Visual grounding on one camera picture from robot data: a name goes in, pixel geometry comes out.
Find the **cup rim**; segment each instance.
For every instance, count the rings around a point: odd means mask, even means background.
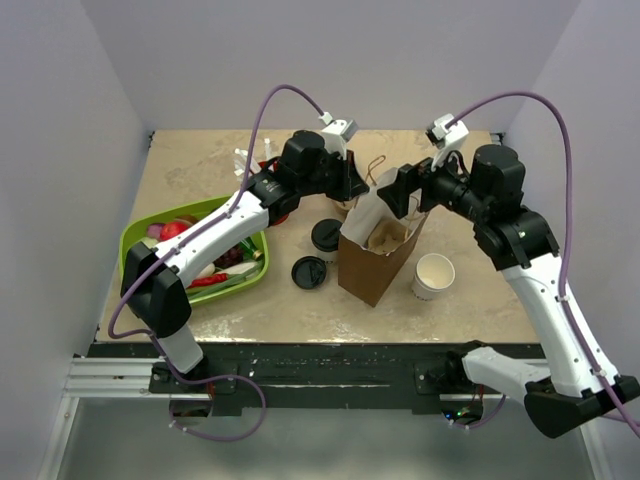
[[[434,287],[434,286],[431,286],[431,285],[427,285],[425,282],[422,281],[422,279],[420,278],[420,275],[418,275],[418,267],[420,266],[420,263],[423,260],[427,259],[428,257],[431,257],[431,258],[438,257],[438,258],[444,259],[446,261],[446,264],[449,265],[450,270],[451,270],[451,279],[449,280],[449,282],[446,285],[444,285],[442,287]],[[414,276],[415,276],[416,281],[422,287],[424,287],[424,288],[426,288],[428,290],[431,290],[433,292],[440,292],[442,290],[446,290],[447,288],[449,288],[453,284],[454,280],[456,279],[456,269],[453,266],[453,263],[451,263],[451,260],[449,260],[447,257],[445,257],[444,255],[442,255],[440,253],[432,252],[432,253],[427,253],[426,255],[423,255],[422,257],[420,257],[420,259],[416,263],[416,269],[415,269],[415,275]]]

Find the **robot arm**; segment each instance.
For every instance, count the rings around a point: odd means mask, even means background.
[[[459,140],[460,130],[435,130],[427,135],[437,140],[440,148],[451,143],[443,136],[455,133],[455,141]],[[549,365],[526,365],[476,342],[458,353],[450,379],[453,383],[487,385],[523,403],[536,427],[552,438],[611,410],[613,404],[591,370],[560,303],[558,244],[544,218],[521,205],[525,168],[516,152],[499,145],[480,147],[470,174],[459,173],[453,155],[434,166],[435,162],[427,158],[415,166],[405,165],[396,181],[378,190],[378,195],[401,218],[407,214],[409,195],[420,189],[420,211],[443,205],[472,221],[478,246],[522,302]],[[602,352],[568,286],[567,295],[602,366],[597,373],[606,378],[621,401],[640,396],[637,380],[619,375]]]
[[[353,152],[346,149],[357,128],[352,120],[333,120],[321,134],[295,132],[277,158],[277,168],[263,169],[250,178],[234,212],[184,245],[133,293],[127,304],[154,332],[181,373],[195,375],[195,367],[203,361],[202,349],[187,325],[191,306],[185,288],[233,245],[298,208],[303,196],[325,194],[348,201],[366,193],[369,188],[356,171]],[[228,212],[236,195],[202,222]],[[121,294],[197,228],[195,225],[153,249],[135,244],[125,260]]]

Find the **white paper cup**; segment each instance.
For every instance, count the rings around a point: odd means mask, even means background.
[[[420,300],[433,300],[451,286],[456,270],[451,261],[439,253],[429,253],[418,260],[411,290]]]

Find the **red pepper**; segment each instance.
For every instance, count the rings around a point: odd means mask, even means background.
[[[226,273],[216,273],[214,275],[211,275],[210,277],[196,278],[193,282],[191,282],[189,288],[208,287],[209,285],[226,282],[227,280],[229,280],[229,275],[227,275]]]

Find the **red tomato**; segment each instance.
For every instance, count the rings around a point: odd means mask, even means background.
[[[164,242],[165,240],[169,240],[170,238],[176,237],[188,229],[189,226],[185,225],[182,222],[169,222],[164,227],[162,227],[162,231],[160,232],[160,241]]]

